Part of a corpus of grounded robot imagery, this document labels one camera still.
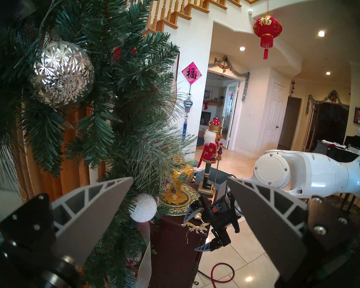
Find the blue tassel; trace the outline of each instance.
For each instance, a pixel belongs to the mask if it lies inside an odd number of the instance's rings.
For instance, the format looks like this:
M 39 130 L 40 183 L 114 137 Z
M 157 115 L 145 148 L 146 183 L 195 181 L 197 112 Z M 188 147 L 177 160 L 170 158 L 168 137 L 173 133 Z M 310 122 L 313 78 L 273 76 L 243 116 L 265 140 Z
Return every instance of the blue tassel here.
M 185 133 L 187 133 L 187 122 L 184 122 L 183 125 L 183 140 L 185 139 Z

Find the red cable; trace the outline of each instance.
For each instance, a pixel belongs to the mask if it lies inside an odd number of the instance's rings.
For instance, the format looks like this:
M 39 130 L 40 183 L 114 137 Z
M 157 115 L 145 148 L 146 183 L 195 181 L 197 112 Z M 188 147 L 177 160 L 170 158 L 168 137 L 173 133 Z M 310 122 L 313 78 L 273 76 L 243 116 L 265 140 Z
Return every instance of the red cable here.
M 216 264 L 213 268 L 212 268 L 212 270 L 211 270 L 211 279 L 212 279 L 212 285 L 213 285 L 213 288 L 216 288 L 216 285 L 214 284 L 215 283 L 215 281 L 217 281 L 217 280 L 215 280 L 214 278 L 213 278 L 213 270 L 214 270 L 214 268 L 216 267 L 216 266 L 218 266 L 218 265 L 228 265 L 228 264 L 226 264 L 226 263 L 218 263 L 218 264 Z M 233 277 L 235 276 L 235 271 L 233 271 L 233 275 L 232 275 L 232 278 L 230 278 L 228 281 L 221 281 L 221 280 L 219 280 L 218 282 L 219 283 L 228 283 L 228 282 L 230 282 L 230 281 L 232 281 L 233 280 Z

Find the gold decorative plate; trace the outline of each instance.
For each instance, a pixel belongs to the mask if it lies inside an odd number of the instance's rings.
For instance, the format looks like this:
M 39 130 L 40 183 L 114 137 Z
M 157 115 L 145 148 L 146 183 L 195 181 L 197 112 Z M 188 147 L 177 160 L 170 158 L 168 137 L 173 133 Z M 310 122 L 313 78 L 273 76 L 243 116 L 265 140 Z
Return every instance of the gold decorative plate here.
M 161 193 L 159 196 L 159 202 L 165 206 L 169 207 L 169 216 L 182 216 L 188 211 L 189 205 L 198 200 L 200 194 L 190 186 L 183 184 L 181 186 L 181 192 L 186 196 L 185 201 L 181 203 L 169 203 L 165 198 L 165 192 Z

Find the nutcracker figurine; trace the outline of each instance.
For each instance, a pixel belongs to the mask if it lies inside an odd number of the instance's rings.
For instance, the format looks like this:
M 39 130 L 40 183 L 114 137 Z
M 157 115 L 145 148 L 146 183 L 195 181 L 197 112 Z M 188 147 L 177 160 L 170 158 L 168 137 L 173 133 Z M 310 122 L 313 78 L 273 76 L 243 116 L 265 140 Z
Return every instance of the nutcracker figurine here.
M 201 158 L 199 161 L 200 167 L 201 161 L 204 161 L 205 170 L 204 170 L 204 180 L 202 184 L 202 188 L 199 188 L 203 193 L 213 195 L 212 184 L 208 182 L 209 173 L 211 171 L 211 164 L 216 163 L 216 161 L 221 160 L 222 152 L 222 144 L 220 144 L 219 148 L 219 139 L 221 138 L 221 123 L 217 117 L 213 119 L 213 121 L 208 122 L 208 130 L 205 130 L 204 134 L 204 149 L 201 154 Z

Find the fireplace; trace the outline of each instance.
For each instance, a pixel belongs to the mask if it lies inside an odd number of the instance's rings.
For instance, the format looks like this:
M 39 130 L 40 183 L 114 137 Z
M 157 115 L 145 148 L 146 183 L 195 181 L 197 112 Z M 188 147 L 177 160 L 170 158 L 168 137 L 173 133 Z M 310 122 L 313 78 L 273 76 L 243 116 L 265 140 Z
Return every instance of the fireplace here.
M 207 111 L 201 112 L 200 125 L 207 125 L 207 122 L 211 120 L 211 113 Z

